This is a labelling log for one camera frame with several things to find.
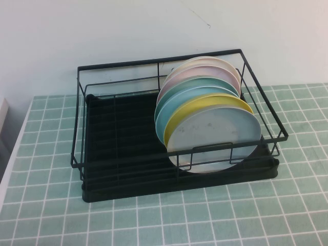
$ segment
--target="wall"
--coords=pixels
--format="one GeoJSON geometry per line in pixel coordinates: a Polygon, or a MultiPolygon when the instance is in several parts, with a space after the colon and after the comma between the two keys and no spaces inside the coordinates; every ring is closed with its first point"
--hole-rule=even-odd
{"type": "Polygon", "coordinates": [[[328,82],[328,1],[2,0],[0,95],[12,148],[33,95],[76,67],[241,48],[262,84],[328,82]]]}

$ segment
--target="plate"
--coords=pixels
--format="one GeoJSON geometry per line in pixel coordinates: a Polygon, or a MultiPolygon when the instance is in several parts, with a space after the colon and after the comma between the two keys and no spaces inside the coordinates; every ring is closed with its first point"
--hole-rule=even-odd
{"type": "Polygon", "coordinates": [[[213,57],[213,56],[199,56],[199,57],[195,57],[189,60],[186,60],[184,63],[182,63],[180,66],[178,66],[176,69],[173,69],[172,72],[166,77],[166,79],[164,80],[163,86],[165,85],[166,81],[168,79],[170,79],[174,74],[182,71],[183,69],[185,69],[188,66],[192,66],[192,65],[196,65],[196,64],[211,64],[211,65],[215,65],[221,68],[224,68],[226,70],[228,70],[229,72],[231,72],[236,79],[238,80],[239,84],[240,84],[240,75],[237,72],[237,70],[234,68],[234,66],[232,66],[229,62],[213,57]]]}
{"type": "MultiPolygon", "coordinates": [[[[249,111],[226,105],[202,108],[186,117],[174,130],[168,143],[168,152],[187,150],[197,146],[223,142],[247,142],[261,138],[261,127],[249,111]]],[[[234,148],[232,158],[241,160],[213,162],[192,166],[191,173],[209,173],[230,168],[248,157],[256,146],[234,148]]],[[[231,149],[193,154],[192,163],[230,159],[231,149]]],[[[179,155],[179,165],[190,165],[191,155],[179,155]]],[[[176,156],[170,160],[177,165],[176,156]]]]}
{"type": "Polygon", "coordinates": [[[172,76],[159,92],[157,103],[173,86],[193,76],[218,78],[232,85],[240,96],[240,84],[236,77],[226,69],[211,65],[193,65],[172,76]]]}
{"type": "Polygon", "coordinates": [[[222,88],[222,87],[215,87],[215,86],[200,86],[200,87],[193,87],[184,89],[172,96],[164,105],[161,107],[160,111],[156,115],[155,110],[155,123],[156,123],[156,134],[158,139],[164,144],[164,130],[165,127],[174,113],[174,111],[184,104],[186,101],[193,99],[197,96],[211,94],[211,93],[228,93],[233,95],[229,90],[222,88]]]}
{"type": "Polygon", "coordinates": [[[198,96],[192,100],[185,102],[176,111],[174,111],[173,115],[169,119],[168,124],[165,127],[165,131],[164,131],[165,146],[166,147],[168,146],[168,142],[173,131],[184,118],[196,112],[197,110],[212,105],[236,106],[245,109],[253,114],[253,110],[251,109],[251,107],[246,102],[235,96],[230,96],[222,93],[212,93],[208,95],[198,96]]]}
{"type": "Polygon", "coordinates": [[[191,88],[191,87],[196,87],[196,86],[220,86],[223,88],[228,89],[235,95],[236,97],[238,96],[238,92],[236,89],[230,85],[228,82],[222,80],[222,79],[217,79],[217,78],[212,78],[212,77],[201,77],[201,76],[194,76],[191,78],[188,78],[176,86],[172,87],[169,91],[167,91],[165,94],[162,95],[161,99],[159,100],[157,107],[161,108],[174,94],[178,93],[179,91],[186,89],[186,88],[191,88]]]}

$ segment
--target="green tile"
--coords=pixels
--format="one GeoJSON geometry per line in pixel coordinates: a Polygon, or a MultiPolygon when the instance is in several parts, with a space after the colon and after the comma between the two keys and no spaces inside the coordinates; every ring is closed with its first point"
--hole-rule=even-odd
{"type": "Polygon", "coordinates": [[[297,100],[299,106],[301,109],[317,109],[318,106],[316,104],[316,101],[313,99],[304,99],[304,100],[297,100]]]}
{"type": "Polygon", "coordinates": [[[40,121],[28,121],[25,126],[25,132],[38,132],[40,129],[40,121]]]}
{"type": "Polygon", "coordinates": [[[273,186],[278,196],[298,194],[297,187],[292,180],[273,180],[273,186]]]}
{"type": "Polygon", "coordinates": [[[21,201],[23,197],[23,192],[24,192],[24,187],[7,188],[4,203],[21,201]]]}
{"type": "Polygon", "coordinates": [[[66,198],[68,194],[68,183],[48,185],[47,199],[66,198]]]}
{"type": "Polygon", "coordinates": [[[47,186],[27,186],[23,201],[43,200],[45,197],[47,186]]]}
{"type": "Polygon", "coordinates": [[[17,156],[33,156],[35,145],[21,145],[18,149],[17,156]]]}
{"type": "Polygon", "coordinates": [[[55,143],[38,143],[35,147],[34,155],[52,155],[55,149],[55,143]]]}
{"type": "Polygon", "coordinates": [[[47,100],[34,100],[32,102],[31,110],[41,110],[45,109],[47,100]]]}
{"type": "Polygon", "coordinates": [[[69,182],[71,170],[69,168],[53,169],[50,174],[49,183],[69,182]]]}
{"type": "Polygon", "coordinates": [[[234,214],[230,202],[209,203],[212,219],[232,219],[234,214]]]}
{"type": "Polygon", "coordinates": [[[32,160],[31,170],[49,169],[51,167],[52,156],[35,156],[32,160]]]}
{"type": "Polygon", "coordinates": [[[89,204],[84,202],[81,197],[68,199],[67,214],[87,213],[89,204]]]}
{"type": "Polygon", "coordinates": [[[305,156],[303,155],[303,152],[301,149],[289,149],[289,150],[283,150],[283,155],[287,161],[289,162],[297,162],[297,161],[306,161],[305,156]]]}
{"type": "Polygon", "coordinates": [[[115,211],[114,228],[131,228],[137,226],[137,215],[135,210],[115,211]]]}
{"type": "Polygon", "coordinates": [[[47,109],[43,119],[60,119],[61,114],[61,109],[47,109]]]}
{"type": "Polygon", "coordinates": [[[65,233],[86,232],[88,215],[68,215],[65,220],[65,233]]]}
{"type": "Polygon", "coordinates": [[[163,236],[162,236],[162,229],[160,227],[139,229],[140,246],[153,246],[153,245],[162,245],[162,244],[163,244],[163,236]]]}
{"type": "Polygon", "coordinates": [[[40,132],[37,142],[55,142],[57,140],[57,134],[58,131],[40,132]]]}
{"type": "Polygon", "coordinates": [[[288,166],[291,169],[293,177],[295,178],[308,177],[313,175],[312,170],[307,162],[288,164],[288,166]]]}
{"type": "Polygon", "coordinates": [[[64,217],[42,218],[40,236],[61,234],[64,226],[64,217]]]}
{"type": "Polygon", "coordinates": [[[24,186],[28,172],[11,173],[8,186],[24,186]]]}
{"type": "Polygon", "coordinates": [[[257,210],[253,200],[234,201],[232,202],[236,218],[255,217],[257,210]]]}
{"type": "Polygon", "coordinates": [[[237,220],[240,236],[260,237],[263,236],[263,229],[259,219],[239,219],[237,220]]]}
{"type": "Polygon", "coordinates": [[[161,224],[160,219],[160,209],[159,208],[148,208],[148,209],[138,209],[138,223],[140,227],[143,226],[155,226],[161,224]]]}
{"type": "Polygon", "coordinates": [[[43,201],[23,202],[19,213],[19,219],[40,217],[43,201]]]}
{"type": "Polygon", "coordinates": [[[320,246],[320,241],[315,233],[294,235],[296,246],[320,246]]]}
{"type": "Polygon", "coordinates": [[[16,219],[20,204],[3,204],[0,212],[0,220],[16,219]]]}
{"type": "Polygon", "coordinates": [[[0,239],[11,239],[15,229],[15,221],[0,221],[0,239]]]}
{"type": "Polygon", "coordinates": [[[256,204],[261,216],[277,215],[282,213],[278,199],[276,197],[257,199],[256,204]]]}
{"type": "Polygon", "coordinates": [[[213,232],[210,223],[188,224],[190,242],[212,241],[213,232]]]}
{"type": "Polygon", "coordinates": [[[228,185],[231,199],[252,198],[251,189],[248,183],[237,183],[228,185]]]}
{"type": "Polygon", "coordinates": [[[326,155],[321,147],[304,148],[303,151],[309,161],[326,159],[326,155]]]}
{"type": "Polygon", "coordinates": [[[112,232],[89,233],[87,245],[112,245],[112,232]]]}
{"type": "Polygon", "coordinates": [[[182,204],[182,193],[181,191],[163,193],[160,195],[160,201],[162,205],[182,204]]]}
{"type": "Polygon", "coordinates": [[[226,186],[214,186],[205,188],[207,201],[229,200],[226,186]]]}
{"type": "Polygon", "coordinates": [[[89,231],[112,229],[112,212],[90,214],[89,231]]]}
{"type": "Polygon", "coordinates": [[[41,185],[43,183],[48,183],[49,173],[49,170],[31,171],[29,179],[27,180],[27,185],[41,185]]]}
{"type": "Polygon", "coordinates": [[[81,246],[86,245],[87,234],[64,235],[61,246],[81,246]]]}
{"type": "Polygon", "coordinates": [[[313,231],[308,214],[287,215],[286,219],[292,233],[313,231]]]}
{"type": "Polygon", "coordinates": [[[270,246],[294,246],[291,236],[270,237],[268,240],[270,246]]]}
{"type": "Polygon", "coordinates": [[[64,215],[66,200],[46,200],[43,216],[64,215]]]}
{"type": "Polygon", "coordinates": [[[17,222],[15,238],[37,236],[39,224],[40,219],[19,220],[17,222]]]}
{"type": "Polygon", "coordinates": [[[114,231],[114,245],[137,246],[137,230],[114,231]]]}
{"type": "Polygon", "coordinates": [[[64,104],[64,99],[63,98],[52,98],[52,99],[48,99],[46,109],[58,109],[58,108],[62,108],[63,107],[63,104],[64,104]]]}
{"type": "Polygon", "coordinates": [[[184,214],[182,205],[162,207],[163,224],[185,223],[184,214]]]}

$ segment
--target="tile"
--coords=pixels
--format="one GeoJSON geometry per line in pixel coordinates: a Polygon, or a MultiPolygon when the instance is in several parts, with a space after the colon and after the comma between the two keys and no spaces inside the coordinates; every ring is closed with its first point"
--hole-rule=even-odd
{"type": "Polygon", "coordinates": [[[263,229],[259,219],[239,219],[237,220],[241,237],[263,236],[263,229]]]}
{"type": "Polygon", "coordinates": [[[27,186],[23,201],[43,200],[46,194],[47,186],[27,186]]]}
{"type": "Polygon", "coordinates": [[[227,186],[214,186],[205,188],[207,201],[229,200],[227,186]]]}
{"type": "Polygon", "coordinates": [[[66,200],[46,200],[43,216],[64,215],[66,200]]]}
{"type": "Polygon", "coordinates": [[[49,131],[49,132],[40,132],[39,138],[37,139],[38,143],[41,142],[56,142],[58,131],[49,131]]]}
{"type": "Polygon", "coordinates": [[[211,218],[215,219],[232,219],[234,214],[230,202],[209,203],[211,218]]]}
{"type": "Polygon", "coordinates": [[[88,215],[68,215],[65,220],[64,233],[86,232],[88,228],[88,215]]]}
{"type": "Polygon", "coordinates": [[[162,207],[163,224],[185,223],[184,214],[182,205],[162,207]]]}
{"type": "Polygon", "coordinates": [[[47,109],[43,119],[60,119],[61,114],[61,109],[47,109]]]}
{"type": "Polygon", "coordinates": [[[0,211],[0,220],[16,219],[20,204],[3,204],[0,211]]]}
{"type": "Polygon", "coordinates": [[[31,171],[29,179],[27,180],[27,185],[42,185],[48,183],[50,170],[41,170],[41,171],[31,171]]]}
{"type": "Polygon", "coordinates": [[[39,229],[40,219],[19,220],[15,231],[15,238],[35,237],[39,229]]]}
{"type": "Polygon", "coordinates": [[[160,209],[159,208],[148,208],[138,209],[138,223],[140,227],[143,226],[155,226],[161,224],[160,209]]]}
{"type": "Polygon", "coordinates": [[[52,155],[55,149],[55,143],[38,143],[34,155],[52,155]]]}
{"type": "Polygon", "coordinates": [[[250,183],[254,197],[275,196],[275,191],[270,181],[250,183]]]}
{"type": "Polygon", "coordinates": [[[314,229],[308,214],[286,215],[286,219],[292,233],[311,232],[314,229]]]}
{"type": "Polygon", "coordinates": [[[315,233],[294,235],[296,246],[320,246],[319,239],[315,233]]]}
{"type": "Polygon", "coordinates": [[[252,198],[252,193],[247,183],[237,183],[228,185],[231,199],[252,198]]]}
{"type": "Polygon", "coordinates": [[[114,228],[131,228],[137,226],[137,215],[135,210],[115,211],[114,228]]]}
{"type": "Polygon", "coordinates": [[[253,200],[233,201],[232,206],[234,208],[236,218],[254,217],[258,215],[255,202],[253,200]]]}
{"type": "Polygon", "coordinates": [[[114,245],[137,246],[137,230],[119,230],[114,231],[114,245]]]}
{"type": "Polygon", "coordinates": [[[302,194],[320,192],[320,187],[315,177],[298,178],[295,181],[302,194]]]}
{"type": "Polygon", "coordinates": [[[19,213],[19,219],[40,217],[43,209],[43,201],[23,202],[19,213]]]}
{"type": "Polygon", "coordinates": [[[31,170],[51,168],[52,156],[34,156],[31,170]]]}
{"type": "Polygon", "coordinates": [[[328,212],[311,213],[311,219],[317,231],[328,229],[328,212]]]}
{"type": "Polygon", "coordinates": [[[212,241],[213,232],[210,223],[188,224],[190,242],[212,241]]]}
{"type": "Polygon", "coordinates": [[[282,213],[278,199],[276,197],[257,199],[256,204],[261,216],[277,215],[282,213]]]}
{"type": "Polygon", "coordinates": [[[239,238],[236,222],[232,220],[213,222],[213,230],[216,240],[239,238]]]}
{"type": "Polygon", "coordinates": [[[68,194],[68,183],[48,185],[47,199],[66,198],[68,194]]]}
{"type": "Polygon", "coordinates": [[[273,180],[278,196],[298,194],[297,187],[292,180],[273,180]]]}
{"type": "Polygon", "coordinates": [[[63,226],[64,217],[42,218],[40,236],[61,234],[63,226]]]}
{"type": "Polygon", "coordinates": [[[89,231],[112,229],[112,212],[90,214],[89,231]]]}
{"type": "Polygon", "coordinates": [[[49,119],[42,121],[41,131],[58,130],[59,119],[49,119]]]}

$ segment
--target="wire rack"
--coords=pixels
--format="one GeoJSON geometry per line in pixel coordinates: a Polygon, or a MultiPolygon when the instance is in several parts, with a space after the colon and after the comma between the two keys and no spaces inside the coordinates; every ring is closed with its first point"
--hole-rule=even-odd
{"type": "Polygon", "coordinates": [[[277,143],[287,138],[284,126],[240,49],[77,68],[77,102],[71,166],[80,171],[80,179],[83,181],[82,197],[86,202],[274,178],[278,174],[279,165],[279,161],[274,158],[279,155],[277,143]],[[242,143],[217,143],[167,153],[164,145],[157,139],[154,124],[160,79],[166,77],[159,72],[160,64],[204,55],[218,57],[234,54],[240,55],[243,64],[242,69],[237,69],[241,77],[241,99],[253,106],[262,126],[261,139],[242,143]],[[84,88],[80,83],[80,74],[83,71],[111,71],[143,65],[155,65],[157,75],[86,84],[84,88]],[[246,72],[256,87],[247,86],[244,78],[246,72]],[[156,89],[129,93],[108,91],[113,84],[138,83],[143,80],[151,80],[156,89]],[[89,88],[96,91],[97,87],[102,92],[104,86],[108,90],[103,95],[87,93],[89,88]],[[262,97],[261,105],[252,90],[262,97]],[[272,127],[265,121],[261,110],[263,105],[274,118],[276,131],[272,131],[272,127]],[[250,156],[232,158],[234,149],[247,146],[256,147],[250,156]],[[214,173],[188,172],[195,165],[211,163],[192,163],[194,154],[219,150],[230,150],[230,158],[211,162],[229,161],[230,164],[237,164],[214,173]],[[179,164],[179,157],[182,155],[190,155],[189,165],[179,164]],[[170,156],[176,156],[177,166],[170,162],[170,156]]]}

